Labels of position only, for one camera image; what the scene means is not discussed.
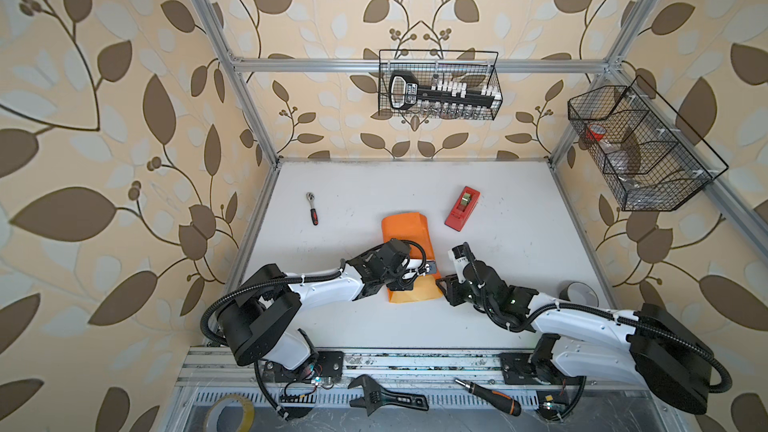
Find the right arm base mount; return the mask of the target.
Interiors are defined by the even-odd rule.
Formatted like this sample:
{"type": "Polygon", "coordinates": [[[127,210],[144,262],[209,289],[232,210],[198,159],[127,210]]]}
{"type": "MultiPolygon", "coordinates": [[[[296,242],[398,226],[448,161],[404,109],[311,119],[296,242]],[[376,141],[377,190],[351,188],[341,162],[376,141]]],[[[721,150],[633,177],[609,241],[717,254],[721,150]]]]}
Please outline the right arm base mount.
{"type": "Polygon", "coordinates": [[[555,367],[553,349],[558,334],[543,334],[532,352],[504,352],[499,355],[506,385],[569,386],[582,382],[580,376],[567,375],[555,367]]]}

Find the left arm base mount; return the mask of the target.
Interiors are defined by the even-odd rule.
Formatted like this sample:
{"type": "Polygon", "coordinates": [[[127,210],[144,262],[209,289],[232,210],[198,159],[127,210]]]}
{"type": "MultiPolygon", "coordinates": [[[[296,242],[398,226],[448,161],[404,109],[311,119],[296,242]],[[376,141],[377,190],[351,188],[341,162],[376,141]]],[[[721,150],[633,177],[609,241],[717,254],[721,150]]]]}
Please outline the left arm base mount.
{"type": "Polygon", "coordinates": [[[311,352],[296,369],[267,361],[262,366],[262,372],[267,382],[287,384],[299,382],[318,386],[328,386],[339,383],[343,375],[345,354],[340,350],[321,350],[311,352]]]}

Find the yellow orange wrapping paper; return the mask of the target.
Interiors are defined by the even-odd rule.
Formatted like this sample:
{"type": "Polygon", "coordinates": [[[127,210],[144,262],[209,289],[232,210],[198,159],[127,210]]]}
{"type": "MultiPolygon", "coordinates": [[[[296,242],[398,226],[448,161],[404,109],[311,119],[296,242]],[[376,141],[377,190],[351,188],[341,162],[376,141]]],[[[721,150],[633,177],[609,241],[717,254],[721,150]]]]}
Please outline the yellow orange wrapping paper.
{"type": "MultiPolygon", "coordinates": [[[[382,220],[381,227],[384,241],[392,238],[414,241],[425,250],[429,262],[436,262],[429,235],[428,221],[424,215],[418,212],[390,215],[382,220]]],[[[443,294],[436,285],[436,280],[441,275],[437,267],[434,269],[434,272],[430,271],[427,275],[417,278],[412,290],[389,291],[389,302],[406,304],[442,298],[443,294]]]]}

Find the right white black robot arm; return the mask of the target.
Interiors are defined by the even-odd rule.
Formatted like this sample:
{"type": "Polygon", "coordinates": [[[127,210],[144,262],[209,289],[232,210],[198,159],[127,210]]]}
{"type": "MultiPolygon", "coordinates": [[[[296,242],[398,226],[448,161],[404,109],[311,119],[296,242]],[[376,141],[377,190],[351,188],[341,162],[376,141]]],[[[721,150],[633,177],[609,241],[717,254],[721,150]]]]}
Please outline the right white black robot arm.
{"type": "Polygon", "coordinates": [[[470,304],[506,332],[538,336],[532,351],[502,358],[509,382],[638,385],[693,415],[705,414],[710,395],[733,386],[711,348],[659,306],[632,311],[583,305],[509,285],[479,260],[458,265],[461,273],[436,282],[450,305],[470,304]]]}

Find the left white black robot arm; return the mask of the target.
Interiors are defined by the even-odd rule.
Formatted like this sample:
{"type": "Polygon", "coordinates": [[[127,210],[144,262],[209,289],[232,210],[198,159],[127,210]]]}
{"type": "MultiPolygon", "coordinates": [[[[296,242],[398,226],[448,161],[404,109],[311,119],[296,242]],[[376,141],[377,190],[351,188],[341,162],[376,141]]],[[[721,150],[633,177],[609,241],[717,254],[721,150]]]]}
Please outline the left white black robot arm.
{"type": "Polygon", "coordinates": [[[289,330],[299,313],[368,298],[382,288],[410,291],[418,278],[435,272],[425,249],[407,239],[391,239],[314,274],[289,275],[267,264],[209,306],[200,330],[209,341],[228,347],[239,366],[267,360],[301,370],[316,353],[304,332],[289,330]]]}

